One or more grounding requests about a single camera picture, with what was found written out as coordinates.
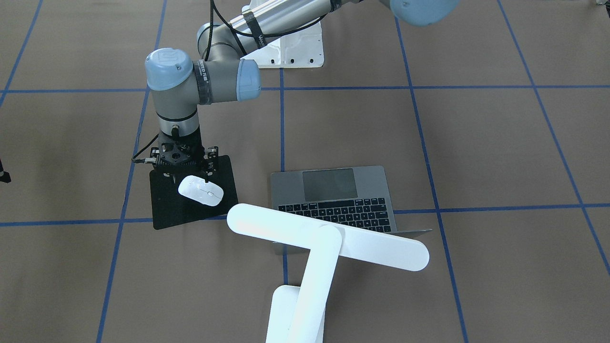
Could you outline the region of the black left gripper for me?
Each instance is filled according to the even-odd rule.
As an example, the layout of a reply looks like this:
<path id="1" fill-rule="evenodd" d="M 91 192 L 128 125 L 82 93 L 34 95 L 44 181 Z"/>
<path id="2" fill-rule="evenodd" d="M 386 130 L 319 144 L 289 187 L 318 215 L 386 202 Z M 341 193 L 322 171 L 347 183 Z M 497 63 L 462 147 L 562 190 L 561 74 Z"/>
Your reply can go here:
<path id="1" fill-rule="evenodd" d="M 219 176 L 219 148 L 203 148 L 201 132 L 172 137 L 162 131 L 158 137 L 159 152 L 155 160 L 155 171 L 165 172 L 173 186 L 179 186 L 184 172 L 198 172 L 206 182 L 216 182 Z"/>

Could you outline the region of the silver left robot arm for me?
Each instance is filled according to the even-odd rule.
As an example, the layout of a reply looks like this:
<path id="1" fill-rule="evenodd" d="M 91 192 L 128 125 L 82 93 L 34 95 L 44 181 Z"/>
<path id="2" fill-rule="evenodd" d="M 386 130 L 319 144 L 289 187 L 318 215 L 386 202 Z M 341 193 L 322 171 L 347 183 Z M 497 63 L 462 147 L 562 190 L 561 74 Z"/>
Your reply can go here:
<path id="1" fill-rule="evenodd" d="M 211 1 L 211 16 L 221 22 L 200 27 L 199 60 L 193 61 L 183 50 L 161 48 L 144 61 L 159 120 L 159 147 L 148 158 L 135 154 L 132 162 L 150 163 L 156 172 L 169 176 L 219 174 L 217 149 L 205 149 L 201 142 L 198 106 L 257 98 L 259 66 L 246 56 L 316 25 L 343 5 L 344 0 L 268 0 L 246 6 L 240 16 L 226 20 Z"/>

